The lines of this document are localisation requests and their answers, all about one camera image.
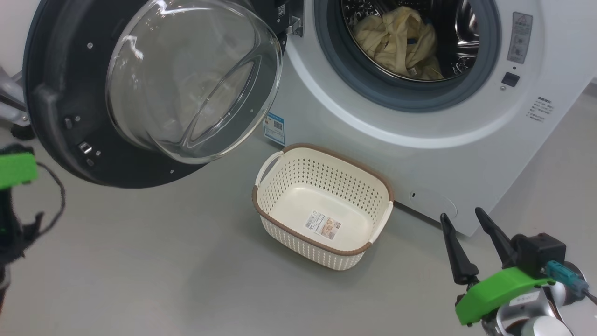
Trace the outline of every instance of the green mount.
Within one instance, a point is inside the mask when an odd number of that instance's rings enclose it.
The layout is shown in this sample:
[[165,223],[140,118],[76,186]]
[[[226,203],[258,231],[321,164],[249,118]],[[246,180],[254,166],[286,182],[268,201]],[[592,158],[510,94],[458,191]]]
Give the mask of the green mount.
[[462,325],[479,322],[493,310],[549,281],[553,280],[533,279],[518,267],[507,268],[474,285],[456,305],[456,315]]
[[0,190],[37,179],[35,157],[30,153],[0,155]]

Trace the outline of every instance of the washing machine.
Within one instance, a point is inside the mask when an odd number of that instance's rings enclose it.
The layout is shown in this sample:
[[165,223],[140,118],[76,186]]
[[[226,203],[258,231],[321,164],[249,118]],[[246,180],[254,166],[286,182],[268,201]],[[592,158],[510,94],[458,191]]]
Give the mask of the washing machine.
[[[440,78],[396,73],[359,42],[360,21],[402,6],[433,27]],[[92,183],[166,184],[259,130],[357,159],[397,202],[472,235],[474,208],[496,205],[593,77],[594,13],[592,0],[42,0],[24,96],[48,153]]]
[[[443,80],[388,74],[355,43],[355,19],[383,4],[431,18]],[[398,203],[471,236],[475,207],[494,208],[593,77],[592,13],[591,0],[307,0],[264,134],[366,163]]]

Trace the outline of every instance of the yellow cloth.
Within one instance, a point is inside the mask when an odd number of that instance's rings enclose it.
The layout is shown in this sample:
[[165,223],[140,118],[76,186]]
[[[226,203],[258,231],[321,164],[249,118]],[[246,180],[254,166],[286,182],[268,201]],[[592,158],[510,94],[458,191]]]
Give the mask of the yellow cloth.
[[[402,6],[379,16],[368,16],[354,28],[361,48],[384,68],[420,80],[443,79],[435,57],[437,36],[418,11]],[[408,44],[408,39],[417,43]]]

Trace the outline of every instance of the black cable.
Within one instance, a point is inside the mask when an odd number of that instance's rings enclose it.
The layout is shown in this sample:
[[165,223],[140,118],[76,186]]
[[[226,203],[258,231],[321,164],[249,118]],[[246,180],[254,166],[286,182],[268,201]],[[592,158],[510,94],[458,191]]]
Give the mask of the black cable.
[[4,306],[4,295],[6,294],[6,288],[0,289],[0,314],[2,314],[2,307]]
[[48,166],[46,166],[45,164],[40,163],[40,162],[37,162],[37,165],[39,167],[42,167],[43,169],[45,169],[50,174],[50,176],[52,176],[52,178],[54,179],[54,182],[56,182],[58,187],[60,187],[60,210],[58,210],[56,215],[54,215],[54,218],[52,218],[50,223],[43,230],[41,230],[39,232],[38,237],[41,237],[44,234],[48,233],[48,231],[52,230],[54,225],[56,225],[56,222],[58,222],[58,219],[60,219],[60,217],[64,213],[64,209],[66,207],[66,190],[65,190],[62,182],[60,182],[60,179],[58,178],[58,176],[50,168],[48,168]]
[[585,294],[589,298],[589,300],[591,300],[591,302],[593,302],[597,306],[597,297],[589,293],[589,289],[583,289],[583,294]]

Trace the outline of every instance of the floor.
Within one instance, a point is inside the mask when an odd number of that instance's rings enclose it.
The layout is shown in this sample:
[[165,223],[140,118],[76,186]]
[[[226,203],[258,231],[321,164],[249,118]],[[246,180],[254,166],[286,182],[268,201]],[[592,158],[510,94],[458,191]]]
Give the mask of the floor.
[[[547,232],[597,279],[597,88],[587,88],[491,216],[508,235]],[[0,145],[12,141],[0,128]],[[362,261],[334,272],[270,238],[251,203],[260,136],[175,183],[117,190],[75,179],[36,142],[67,189],[56,228],[12,267],[0,318],[9,336],[482,335],[462,327],[441,230],[396,209]],[[14,189],[24,221],[56,211],[42,174]],[[500,262],[479,230],[462,238],[480,271]],[[577,335],[597,328],[588,302],[563,311]]]

